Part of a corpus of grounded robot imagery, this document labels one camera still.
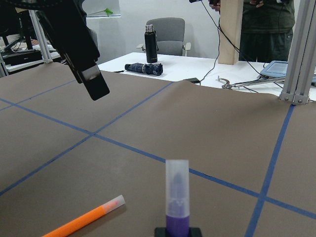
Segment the water bottle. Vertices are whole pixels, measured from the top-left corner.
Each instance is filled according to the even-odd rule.
[[[157,62],[157,41],[156,32],[154,31],[153,25],[146,25],[145,32],[145,47],[146,57],[148,63]]]

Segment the translucent white cap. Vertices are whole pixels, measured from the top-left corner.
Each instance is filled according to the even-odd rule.
[[[116,197],[115,199],[112,199],[111,201],[108,201],[107,203],[101,205],[105,211],[105,214],[109,213],[110,211],[113,211],[114,209],[122,206],[125,204],[125,200],[123,195],[120,195]]]
[[[190,215],[188,160],[166,160],[166,215],[176,218]]]

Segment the metal post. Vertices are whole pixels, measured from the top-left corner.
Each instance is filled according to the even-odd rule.
[[[306,104],[316,66],[316,0],[301,1],[280,99]]]
[[[43,28],[41,27],[41,25],[39,23],[39,20],[38,20],[38,18],[35,15],[35,11],[34,10],[29,10],[29,13],[30,13],[30,17],[31,17],[31,20],[32,20],[32,23],[33,23],[33,26],[34,26],[35,34],[36,34],[36,36],[38,38],[38,41],[39,41],[39,47],[40,47],[40,50],[41,50],[41,54],[42,54],[44,63],[50,63],[53,60],[52,60],[52,58],[50,56],[50,52],[49,52],[49,49],[48,49],[48,45],[47,45],[47,42],[46,42],[46,38],[45,38],[45,34],[44,34],[44,31],[43,31]]]
[[[5,77],[7,75],[9,75],[9,73],[5,67],[5,63],[2,58],[2,55],[0,54],[0,78]]]

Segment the gray office chair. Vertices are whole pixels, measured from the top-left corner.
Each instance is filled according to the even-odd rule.
[[[158,18],[149,20],[146,25],[153,25],[157,33],[158,54],[182,56],[185,50],[185,56],[187,56],[191,43],[183,45],[185,21],[182,18]],[[146,50],[143,44],[139,44],[136,48]]]

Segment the wooden post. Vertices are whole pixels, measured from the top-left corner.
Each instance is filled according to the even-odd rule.
[[[243,0],[221,0],[220,26],[231,42],[239,48]],[[220,53],[218,62],[221,64],[235,64],[238,52],[220,33]]]

